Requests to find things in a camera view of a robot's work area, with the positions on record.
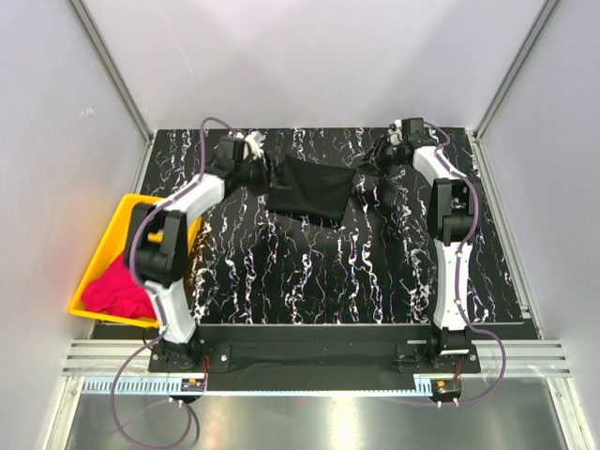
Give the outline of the black t shirt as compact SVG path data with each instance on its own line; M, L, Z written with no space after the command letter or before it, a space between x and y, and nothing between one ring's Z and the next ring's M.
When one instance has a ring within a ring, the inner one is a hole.
M307 162L286 155L266 197L266 209L281 215L340 222L353 190L355 168Z

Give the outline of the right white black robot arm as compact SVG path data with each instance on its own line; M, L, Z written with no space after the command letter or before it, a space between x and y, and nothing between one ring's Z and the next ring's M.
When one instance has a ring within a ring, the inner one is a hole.
M446 156L450 137L421 117L397 119L363 159L368 174L386 176L407 165L431 187L427 232L438 258L437 300L431 332L413 362L434 371L455 371L470 358L466 301L473 239L479 227L480 183Z

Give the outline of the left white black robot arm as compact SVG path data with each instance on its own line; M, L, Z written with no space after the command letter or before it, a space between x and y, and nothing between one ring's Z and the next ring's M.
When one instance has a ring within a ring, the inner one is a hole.
M187 184L159 202L138 202L131 211L124 264L157 317L158 336L147 345L151 357L170 368L191 371L208 363L184 287L188 229L237 189L268 186L270 162L262 141L258 130L222 137L210 164Z

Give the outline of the yellow plastic bin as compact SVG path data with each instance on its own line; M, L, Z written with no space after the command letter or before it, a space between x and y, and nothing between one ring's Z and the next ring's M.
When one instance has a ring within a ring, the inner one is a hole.
M187 270L188 255L201 228L202 220L199 217L192 219L191 214L184 212L181 207L169 207L160 211L144 228L135 250L134 268L140 280L135 281L134 278L133 280L150 297L157 315L155 320L125 319L106 313L94 313L87 311L82 302L83 290L91 281L99 278L119 254L123 254L125 265L129 270L130 251L135 232L160 202L159 197L132 193L122 198L70 300L68 305L70 314L141 328L162 326L162 321L155 310L156 296L147 291L143 284L151 281L157 289L170 289L175 282L183 278Z

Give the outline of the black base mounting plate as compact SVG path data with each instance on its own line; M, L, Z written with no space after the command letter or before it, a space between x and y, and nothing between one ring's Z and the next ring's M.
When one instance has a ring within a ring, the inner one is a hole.
M152 372L194 372L234 381L308 379L350 380L389 386L414 375L450 378L480 372L474 345L455 371L434 371L413 359L431 332L428 324L225 325L199 328L207 367L177 370L153 360Z

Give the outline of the red t shirt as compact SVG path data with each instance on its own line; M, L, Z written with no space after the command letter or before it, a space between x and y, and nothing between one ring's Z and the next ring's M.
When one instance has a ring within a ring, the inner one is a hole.
M82 303L87 311L94 313L134 320L157 318L150 297L133 280L123 254L119 254L99 278L88 284L82 293Z

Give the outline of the aluminium frame rail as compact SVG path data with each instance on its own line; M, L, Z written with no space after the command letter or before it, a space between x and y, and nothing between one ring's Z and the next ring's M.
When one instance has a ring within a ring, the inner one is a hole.
M501 351L493 340L474 342L481 369L490 374L501 366ZM571 375L563 347L557 340L506 340L507 377L567 378ZM67 353L65 371L117 368L142 343L133 339L75 339Z

